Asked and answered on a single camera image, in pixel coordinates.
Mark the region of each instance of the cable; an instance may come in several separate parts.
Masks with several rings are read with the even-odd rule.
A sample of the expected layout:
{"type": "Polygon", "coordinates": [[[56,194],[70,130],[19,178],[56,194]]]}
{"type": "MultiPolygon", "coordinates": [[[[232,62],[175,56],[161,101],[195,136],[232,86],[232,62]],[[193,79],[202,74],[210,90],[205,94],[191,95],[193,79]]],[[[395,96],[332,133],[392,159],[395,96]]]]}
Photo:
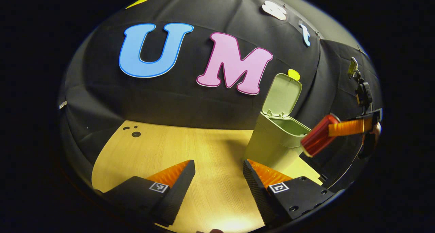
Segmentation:
{"type": "Polygon", "coordinates": [[[353,162],[354,162],[354,160],[356,159],[356,157],[358,156],[358,154],[359,154],[359,152],[361,151],[361,148],[363,147],[363,145],[364,145],[364,137],[363,137],[363,140],[362,140],[362,142],[361,142],[361,146],[359,147],[359,149],[358,149],[358,152],[355,154],[355,157],[352,159],[352,162],[350,163],[350,165],[349,165],[349,167],[348,167],[348,169],[346,169],[346,171],[337,179],[337,180],[335,180],[334,181],[334,183],[332,184],[332,185],[330,185],[330,186],[328,186],[328,188],[326,188],[326,189],[329,189],[329,188],[331,188],[332,186],[334,186],[346,173],[347,173],[347,171],[349,170],[349,168],[351,168],[351,166],[352,166],[352,164],[353,164],[353,162]]]}

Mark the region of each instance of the pink letter m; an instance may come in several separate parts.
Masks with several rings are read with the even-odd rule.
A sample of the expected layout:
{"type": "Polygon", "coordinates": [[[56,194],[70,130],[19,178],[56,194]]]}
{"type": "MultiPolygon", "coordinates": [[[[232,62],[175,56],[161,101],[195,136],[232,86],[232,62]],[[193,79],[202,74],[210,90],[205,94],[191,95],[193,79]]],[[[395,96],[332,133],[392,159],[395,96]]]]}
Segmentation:
{"type": "Polygon", "coordinates": [[[227,88],[233,87],[236,81],[246,73],[243,81],[237,84],[237,90],[248,95],[257,95],[260,92],[258,86],[264,69],[272,60],[273,55],[263,48],[256,48],[242,60],[235,37],[225,33],[212,33],[210,38],[214,42],[213,51],[204,74],[198,76],[196,82],[207,87],[219,86],[221,80],[218,74],[223,66],[227,88]]]}

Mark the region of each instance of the black bracket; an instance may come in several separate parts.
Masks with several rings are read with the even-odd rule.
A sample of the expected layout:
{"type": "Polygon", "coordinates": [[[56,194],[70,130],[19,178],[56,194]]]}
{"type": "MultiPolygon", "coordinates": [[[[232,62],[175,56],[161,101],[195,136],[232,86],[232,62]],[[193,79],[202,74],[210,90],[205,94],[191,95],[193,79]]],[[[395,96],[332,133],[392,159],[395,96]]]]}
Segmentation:
{"type": "Polygon", "coordinates": [[[137,176],[131,177],[115,188],[103,193],[124,216],[134,223],[165,227],[174,224],[183,199],[195,175],[194,160],[186,165],[172,186],[137,176]]]}
{"type": "Polygon", "coordinates": [[[280,211],[285,211],[290,220],[308,213],[334,195],[332,191],[317,185],[307,177],[270,185],[267,191],[279,202],[282,207],[280,211]]]}
{"type": "Polygon", "coordinates": [[[363,106],[367,110],[373,101],[373,97],[368,82],[364,81],[363,78],[360,78],[355,94],[357,96],[358,105],[363,106]]]}
{"type": "Polygon", "coordinates": [[[349,120],[358,120],[358,119],[368,119],[368,118],[371,118],[372,128],[365,133],[364,148],[361,149],[360,153],[358,154],[359,159],[364,159],[366,157],[369,157],[371,154],[373,154],[373,151],[375,150],[376,135],[370,134],[370,132],[373,131],[377,123],[382,121],[382,108],[349,119],[349,120]]]}

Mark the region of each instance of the black fabric backdrop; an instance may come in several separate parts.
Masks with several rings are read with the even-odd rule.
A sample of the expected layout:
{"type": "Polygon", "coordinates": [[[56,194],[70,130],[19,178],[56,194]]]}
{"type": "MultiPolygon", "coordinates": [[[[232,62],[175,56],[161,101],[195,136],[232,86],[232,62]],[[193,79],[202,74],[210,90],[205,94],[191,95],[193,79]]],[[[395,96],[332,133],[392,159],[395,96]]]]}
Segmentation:
{"type": "MultiPolygon", "coordinates": [[[[253,129],[273,78],[289,68],[300,73],[302,83],[292,117],[311,129],[330,112],[341,120],[352,118],[362,110],[354,93],[357,84],[346,75],[351,57],[356,58],[362,76],[371,86],[373,107],[382,107],[379,80],[367,55],[345,44],[320,40],[305,23],[311,35],[311,45],[306,47],[298,26],[300,18],[287,10],[287,20],[278,20],[263,12],[264,1],[148,0],[118,11],[99,25],[75,53],[59,94],[59,104],[68,101],[61,111],[67,117],[68,127],[64,129],[70,129],[80,149],[76,155],[82,152],[93,165],[124,120],[207,129],[253,129]],[[174,67],[155,78],[133,78],[122,72],[118,60],[124,31],[141,23],[156,25],[141,50],[141,59],[153,62],[161,55],[167,36],[163,27],[170,22],[194,26],[183,39],[174,67]],[[197,84],[196,77],[204,73],[211,55],[213,32],[235,36],[242,58],[256,47],[274,55],[261,78],[258,95],[243,94],[234,86],[228,89],[224,83],[213,88],[197,84]]],[[[222,70],[219,78],[223,79],[222,70]]],[[[324,185],[328,186],[347,169],[361,140],[361,135],[339,137],[313,159],[303,154],[301,157],[327,178],[324,185]]]]}
{"type": "MultiPolygon", "coordinates": [[[[74,51],[107,15],[134,1],[6,0],[6,232],[138,232],[83,196],[93,191],[79,186],[81,179],[61,173],[58,157],[66,144],[56,115],[56,89],[74,51]]],[[[348,28],[370,54],[382,83],[385,122],[376,153],[337,204],[291,231],[430,232],[430,0],[308,1],[348,28]]]]}

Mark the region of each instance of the trash can lid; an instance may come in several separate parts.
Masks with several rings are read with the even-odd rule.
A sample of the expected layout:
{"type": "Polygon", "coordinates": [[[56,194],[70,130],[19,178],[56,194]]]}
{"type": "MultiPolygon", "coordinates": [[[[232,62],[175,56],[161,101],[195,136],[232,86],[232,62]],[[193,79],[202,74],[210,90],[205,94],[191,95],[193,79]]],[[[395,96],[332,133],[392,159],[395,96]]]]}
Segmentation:
{"type": "Polygon", "coordinates": [[[263,113],[273,116],[288,116],[298,101],[302,84],[290,76],[279,73],[275,76],[263,103],[263,113]]]}

